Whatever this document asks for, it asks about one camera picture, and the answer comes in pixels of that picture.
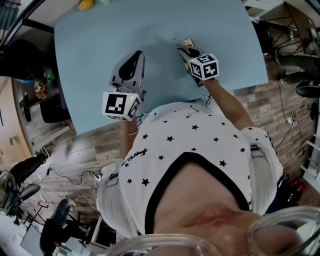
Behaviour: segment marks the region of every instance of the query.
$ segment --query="table surface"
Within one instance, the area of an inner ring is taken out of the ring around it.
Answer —
[[[61,85],[78,134],[115,122],[102,116],[103,92],[115,64],[136,50],[145,54],[141,113],[206,97],[186,73],[174,38],[191,38],[213,53],[226,90],[268,82],[257,35],[239,0],[96,1],[89,11],[73,8],[60,17],[54,33]]]

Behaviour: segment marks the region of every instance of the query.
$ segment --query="bracelet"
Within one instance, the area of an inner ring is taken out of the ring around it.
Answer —
[[[120,131],[120,133],[121,133],[122,135],[131,136],[131,135],[135,135],[135,134],[137,134],[137,133],[138,133],[138,131],[136,131],[136,132],[134,132],[134,133],[131,133],[131,134],[123,134],[123,132],[122,132],[122,131]]]

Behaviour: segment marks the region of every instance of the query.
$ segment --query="glasses frame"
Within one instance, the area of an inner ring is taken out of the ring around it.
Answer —
[[[299,246],[286,251],[278,256],[292,256],[300,253],[307,248],[312,242],[310,252],[312,252],[316,238],[320,235],[320,208],[298,206],[279,210],[269,215],[263,216],[256,220],[248,229],[248,247],[251,256],[265,256],[259,250],[255,243],[254,233],[265,226],[276,225],[282,222],[289,221],[315,221],[316,225],[311,233],[311,236]],[[146,252],[147,248],[159,246],[181,246],[195,248],[199,250],[199,256],[221,256],[218,249],[208,241],[196,236],[186,234],[147,234],[123,240],[116,243],[106,251],[107,256],[121,256],[126,252]]]

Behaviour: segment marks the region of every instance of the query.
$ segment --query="star pattern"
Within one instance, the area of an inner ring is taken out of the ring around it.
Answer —
[[[220,165],[225,167],[227,165],[227,163],[223,160],[223,161],[220,161]]]
[[[193,108],[192,105],[190,105],[190,107],[191,107],[193,110],[195,110],[197,113],[200,112],[199,110]],[[189,119],[190,117],[191,117],[191,114],[187,115],[185,118]],[[196,130],[196,129],[198,129],[198,128],[199,128],[198,125],[192,125],[192,130]],[[146,140],[147,137],[149,137],[148,134],[145,134],[145,135],[142,136],[142,138],[143,138],[144,140]],[[233,134],[233,137],[235,137],[235,138],[237,138],[237,139],[239,138],[236,134]],[[169,141],[169,142],[172,142],[172,140],[174,140],[174,138],[173,138],[173,136],[170,136],[170,137],[167,137],[166,140]],[[219,138],[215,137],[215,138],[213,138],[213,140],[214,140],[215,142],[218,142],[218,141],[219,141]],[[197,149],[194,147],[194,148],[191,148],[191,150],[192,150],[193,152],[195,152]],[[244,153],[245,151],[246,151],[246,149],[245,149],[244,147],[240,149],[240,152],[241,152],[241,153]],[[164,157],[163,155],[159,155],[159,157],[158,157],[158,159],[161,160],[161,161],[162,161],[164,158],[165,158],[165,157]],[[225,160],[222,160],[222,161],[219,161],[219,162],[220,162],[220,164],[219,164],[220,166],[225,167],[225,166],[227,165],[227,163],[226,163]],[[129,166],[128,163],[124,163],[123,165],[124,165],[125,167],[128,167],[128,166]],[[147,178],[147,179],[144,179],[144,178],[143,178],[142,180],[143,180],[142,183],[141,183],[142,185],[147,186],[148,184],[150,184],[148,178]],[[129,183],[129,184],[131,184],[132,182],[133,182],[132,179],[128,179],[128,180],[127,180],[127,183]]]
[[[144,179],[143,178],[143,182],[141,184],[147,186],[150,182],[148,181],[148,178],[147,179]]]

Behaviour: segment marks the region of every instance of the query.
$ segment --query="wire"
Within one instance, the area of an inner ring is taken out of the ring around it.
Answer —
[[[85,198],[85,199],[87,199],[88,202],[89,202],[89,204],[90,204],[90,206],[91,206],[92,208],[98,209],[98,208],[94,207],[94,206],[91,204],[90,199],[87,198],[87,197],[85,197],[85,196],[78,196],[77,199],[76,199],[74,202],[75,202],[75,203],[78,202],[78,201],[79,201],[79,198]]]
[[[280,92],[280,100],[281,100],[281,108],[282,108],[282,113],[283,113],[283,117],[284,117],[284,120],[287,121],[287,118],[286,118],[286,115],[285,115],[285,110],[284,110],[284,104],[282,102],[282,95],[281,95],[281,88],[280,88],[280,84],[279,84],[279,81],[277,80],[278,82],[278,87],[279,87],[279,92]]]
[[[288,134],[290,133],[292,129],[292,126],[290,127],[290,129],[287,131],[287,133],[285,134],[285,136],[283,137],[283,139],[281,140],[280,144],[275,148],[275,151],[278,150],[278,148],[280,147],[280,145],[284,142],[285,138],[288,136]]]
[[[40,185],[40,183],[41,182],[43,182],[44,180],[45,180],[45,178],[47,177],[47,175],[46,176],[44,176],[41,180],[40,180],[40,182],[38,183],[38,185]]]
[[[304,104],[306,104],[307,109],[309,109],[309,111],[307,113],[304,113],[304,109],[303,109],[304,108],[304,106],[303,106]],[[302,114],[304,114],[306,116],[306,115],[308,115],[310,113],[310,111],[311,111],[311,108],[309,107],[308,103],[304,100],[302,102],[302,104],[301,104],[301,112],[302,112]]]
[[[297,120],[301,141],[302,141],[302,143],[305,143],[304,139],[302,138],[302,132],[301,132],[301,129],[300,129],[300,123],[299,123],[299,119],[298,119],[298,117],[297,117],[297,114],[295,114],[295,117],[294,117],[293,120]]]
[[[92,177],[89,175],[89,172],[88,172],[88,176],[89,176],[90,179],[96,180],[96,178],[92,178]]]
[[[44,192],[44,191],[42,191],[41,193],[45,193],[45,194],[50,198],[50,200],[51,200],[51,201],[48,201],[48,203],[53,204],[54,208],[57,208],[56,204],[54,203],[54,201],[53,201],[53,199],[51,198],[50,195],[48,195],[48,194],[47,194],[46,192]]]
[[[80,176],[80,183],[74,183],[69,177],[58,174],[57,171],[56,171],[56,168],[54,167],[53,164],[50,164],[50,165],[49,165],[49,168],[50,168],[51,166],[53,167],[54,172],[55,172],[55,174],[56,174],[57,176],[68,179],[73,185],[76,185],[76,186],[78,186],[78,185],[80,185],[80,184],[82,183],[82,177],[83,177],[83,175],[84,175],[85,173],[88,173],[88,174],[91,173],[91,174],[93,174],[94,176],[96,176],[96,174],[95,174],[93,171],[86,170],[86,171],[84,171],[84,172],[81,174],[81,176]]]
[[[93,175],[96,177],[96,174],[95,174],[93,171],[90,171],[90,170],[84,171],[84,172],[81,174],[81,176],[80,176],[80,183],[77,184],[77,183],[72,182],[72,180],[70,180],[69,177],[64,176],[64,175],[59,175],[59,174],[57,173],[56,168],[54,167],[54,165],[53,165],[53,164],[50,164],[49,168],[50,168],[51,166],[53,167],[54,172],[55,172],[55,174],[56,174],[57,176],[66,178],[66,179],[68,179],[72,184],[77,185],[77,186],[82,183],[82,177],[83,177],[83,175],[84,175],[85,173],[87,173],[88,176],[89,176],[92,180],[94,180],[95,186],[94,186],[94,188],[93,188],[93,196],[95,197],[95,199],[97,199],[97,197],[96,197],[96,195],[95,195],[95,188],[99,188],[99,186],[97,186],[97,180],[96,180],[95,178],[92,178],[92,177],[89,175],[89,173],[91,173],[91,174],[93,174]],[[69,196],[66,195],[66,193],[65,193],[64,189],[62,188],[59,180],[58,180],[57,178],[55,178],[55,177],[49,178],[49,177],[46,175],[46,176],[39,182],[39,184],[40,184],[45,178],[47,178],[47,179],[49,179],[49,180],[52,180],[52,179],[56,180],[56,181],[58,182],[58,184],[59,184],[59,186],[60,186],[60,188],[61,188],[64,196],[65,196],[66,198],[69,198],[70,200],[72,200]],[[89,200],[87,197],[85,197],[85,196],[78,196],[78,198],[77,198],[74,202],[75,202],[75,203],[78,202],[79,198],[85,198],[85,199],[87,199],[88,202],[89,202],[89,204],[90,204],[90,206],[91,206],[92,208],[94,208],[94,209],[97,209],[96,207],[94,207],[94,206],[91,204],[90,200]]]
[[[99,187],[98,186],[94,186],[93,187],[93,196],[94,196],[95,199],[97,199],[96,194],[95,194],[95,188],[99,189]]]
[[[59,181],[57,178],[55,178],[55,177],[50,178],[50,177],[48,177],[48,176],[46,175],[42,180],[40,180],[40,182],[39,182],[38,184],[40,184],[41,182],[43,182],[45,179],[56,180],[56,181],[58,182],[58,184],[59,184],[59,186],[60,186],[60,188],[61,188],[64,196],[66,196],[66,193],[65,193],[64,189],[62,188],[62,186],[61,186],[61,184],[60,184],[60,181]]]

